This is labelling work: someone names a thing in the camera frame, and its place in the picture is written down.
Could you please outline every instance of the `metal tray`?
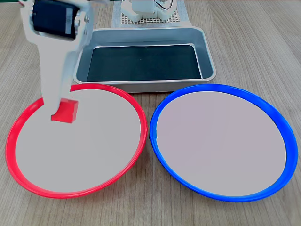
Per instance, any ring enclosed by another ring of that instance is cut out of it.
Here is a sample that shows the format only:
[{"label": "metal tray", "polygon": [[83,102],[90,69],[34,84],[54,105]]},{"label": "metal tray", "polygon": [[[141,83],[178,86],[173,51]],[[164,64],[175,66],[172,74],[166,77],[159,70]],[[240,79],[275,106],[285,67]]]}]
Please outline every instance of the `metal tray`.
[{"label": "metal tray", "polygon": [[201,79],[156,81],[96,82],[118,87],[129,93],[172,92],[213,79],[216,75],[204,32],[197,27],[118,28],[93,31],[91,42],[83,49],[74,75],[76,83],[86,83],[95,48],[124,46],[191,45],[196,54]]}]

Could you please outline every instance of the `wood grain surface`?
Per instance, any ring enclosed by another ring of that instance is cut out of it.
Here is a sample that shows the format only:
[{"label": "wood grain surface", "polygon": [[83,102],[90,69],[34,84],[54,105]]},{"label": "wood grain surface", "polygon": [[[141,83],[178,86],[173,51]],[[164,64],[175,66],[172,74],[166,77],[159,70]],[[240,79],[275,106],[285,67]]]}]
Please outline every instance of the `wood grain surface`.
[{"label": "wood grain surface", "polygon": [[[113,4],[95,4],[95,27],[111,24]],[[301,2],[187,1],[205,31],[214,83],[246,89],[275,106],[301,144]],[[192,192],[157,160],[151,143],[134,167],[94,194],[54,200],[23,189],[4,156],[14,121],[40,97],[39,55],[24,36],[19,4],[0,3],[0,226],[300,226],[301,163],[284,189],[264,200],[228,203]],[[168,94],[133,95],[148,124]]]}]

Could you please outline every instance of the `blue plate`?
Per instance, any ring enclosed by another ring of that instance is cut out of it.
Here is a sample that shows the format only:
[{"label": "blue plate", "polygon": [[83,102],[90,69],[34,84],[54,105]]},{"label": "blue plate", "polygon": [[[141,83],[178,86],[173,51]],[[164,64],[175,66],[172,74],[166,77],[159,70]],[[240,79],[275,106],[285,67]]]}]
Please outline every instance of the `blue plate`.
[{"label": "blue plate", "polygon": [[[272,184],[270,187],[267,189],[252,194],[252,195],[245,195],[245,196],[224,196],[224,195],[218,195],[218,194],[213,194],[207,191],[204,191],[202,189],[199,189],[198,187],[195,187],[185,181],[183,178],[178,176],[172,168],[169,167],[169,165],[165,162],[163,159],[160,150],[158,148],[157,144],[157,122],[158,118],[164,109],[164,107],[173,101],[174,99],[183,96],[185,94],[193,93],[193,92],[202,92],[202,91],[214,91],[214,92],[222,92],[222,93],[227,93],[231,94],[237,97],[240,97],[244,100],[247,100],[254,105],[258,106],[261,108],[276,124],[278,127],[282,138],[285,143],[285,148],[286,148],[286,163],[285,163],[285,168],[279,179]],[[273,106],[271,106],[268,102],[263,100],[262,98],[256,96],[255,94],[252,94],[248,91],[232,87],[232,86],[227,86],[227,85],[221,85],[221,84],[201,84],[201,85],[194,85],[190,87],[186,87],[183,89],[180,89],[168,97],[166,97],[160,105],[157,107],[150,123],[150,141],[153,146],[153,149],[155,151],[155,154],[161,164],[164,166],[164,168],[180,183],[182,183],[184,186],[188,187],[192,191],[195,191],[199,194],[202,194],[204,196],[207,196],[209,198],[221,200],[221,201],[228,201],[228,202],[250,202],[250,201],[256,201],[259,199],[266,198],[277,191],[279,191],[281,188],[283,188],[289,180],[292,178],[295,169],[297,167],[297,162],[298,162],[298,146],[296,142],[296,138],[293,134],[293,131],[285,118],[280,114],[278,110],[276,110]]]}]

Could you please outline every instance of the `red block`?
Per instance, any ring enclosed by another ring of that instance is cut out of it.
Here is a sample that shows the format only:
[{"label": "red block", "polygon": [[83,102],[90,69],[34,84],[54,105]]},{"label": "red block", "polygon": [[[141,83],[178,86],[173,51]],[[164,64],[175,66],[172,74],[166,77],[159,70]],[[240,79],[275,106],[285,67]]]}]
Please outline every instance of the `red block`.
[{"label": "red block", "polygon": [[60,107],[55,114],[51,116],[52,121],[73,123],[76,118],[79,102],[76,100],[61,99]]}]

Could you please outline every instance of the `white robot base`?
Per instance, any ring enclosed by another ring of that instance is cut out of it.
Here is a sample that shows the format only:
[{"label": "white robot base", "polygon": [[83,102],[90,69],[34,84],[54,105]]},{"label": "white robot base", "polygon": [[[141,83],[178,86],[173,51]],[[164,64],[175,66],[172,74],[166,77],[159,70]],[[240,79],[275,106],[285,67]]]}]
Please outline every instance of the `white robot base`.
[{"label": "white robot base", "polygon": [[168,20],[176,11],[176,0],[163,1],[158,4],[153,0],[125,0],[121,3],[121,12],[134,23],[141,19],[159,18]]}]

